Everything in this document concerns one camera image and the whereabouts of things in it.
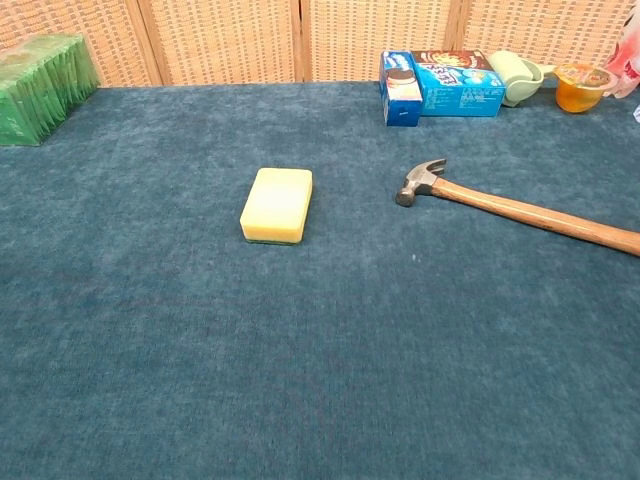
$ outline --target wooden hammer handle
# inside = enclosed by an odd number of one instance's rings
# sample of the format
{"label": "wooden hammer handle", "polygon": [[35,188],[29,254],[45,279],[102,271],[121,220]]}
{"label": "wooden hammer handle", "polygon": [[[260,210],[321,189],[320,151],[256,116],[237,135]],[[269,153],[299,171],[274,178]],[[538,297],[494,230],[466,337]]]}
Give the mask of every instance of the wooden hammer handle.
{"label": "wooden hammer handle", "polygon": [[431,194],[481,208],[534,227],[640,256],[640,233],[603,225],[528,203],[481,193],[448,182],[440,177],[431,187]]}

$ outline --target sponge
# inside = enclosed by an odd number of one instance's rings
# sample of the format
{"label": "sponge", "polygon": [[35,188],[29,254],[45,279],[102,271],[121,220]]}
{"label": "sponge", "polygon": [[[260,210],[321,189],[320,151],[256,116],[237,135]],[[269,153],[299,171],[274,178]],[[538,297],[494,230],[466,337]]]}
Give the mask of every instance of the sponge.
{"label": "sponge", "polygon": [[311,200],[310,170],[261,168],[240,217],[247,241],[299,243]]}
{"label": "sponge", "polygon": [[82,35],[34,35],[0,52],[0,145],[39,145],[98,84]]}

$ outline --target pink bag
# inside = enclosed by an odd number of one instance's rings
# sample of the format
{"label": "pink bag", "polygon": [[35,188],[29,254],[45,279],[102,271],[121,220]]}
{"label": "pink bag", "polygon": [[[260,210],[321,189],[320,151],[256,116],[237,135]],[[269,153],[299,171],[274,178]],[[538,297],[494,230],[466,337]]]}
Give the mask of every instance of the pink bag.
{"label": "pink bag", "polygon": [[640,0],[631,7],[629,17],[622,27],[622,35],[606,68],[618,76],[620,81],[605,95],[616,98],[629,95],[640,84]]}

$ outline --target green scouring pad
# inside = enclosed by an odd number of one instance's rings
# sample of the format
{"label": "green scouring pad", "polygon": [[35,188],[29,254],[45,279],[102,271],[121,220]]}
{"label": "green scouring pad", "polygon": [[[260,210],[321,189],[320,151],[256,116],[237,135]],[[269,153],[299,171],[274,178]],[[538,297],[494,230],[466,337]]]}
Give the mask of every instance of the green scouring pad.
{"label": "green scouring pad", "polygon": [[39,145],[98,85],[82,35],[35,35],[0,52],[0,145]]}

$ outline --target hammer head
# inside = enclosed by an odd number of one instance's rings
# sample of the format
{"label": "hammer head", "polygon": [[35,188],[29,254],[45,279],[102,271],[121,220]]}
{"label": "hammer head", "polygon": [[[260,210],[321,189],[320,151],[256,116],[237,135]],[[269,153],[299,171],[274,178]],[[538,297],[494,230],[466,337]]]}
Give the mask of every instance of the hammer head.
{"label": "hammer head", "polygon": [[416,195],[429,195],[431,187],[438,179],[437,175],[444,172],[446,158],[421,163],[411,170],[404,180],[404,186],[396,194],[396,203],[403,207],[410,207]]}

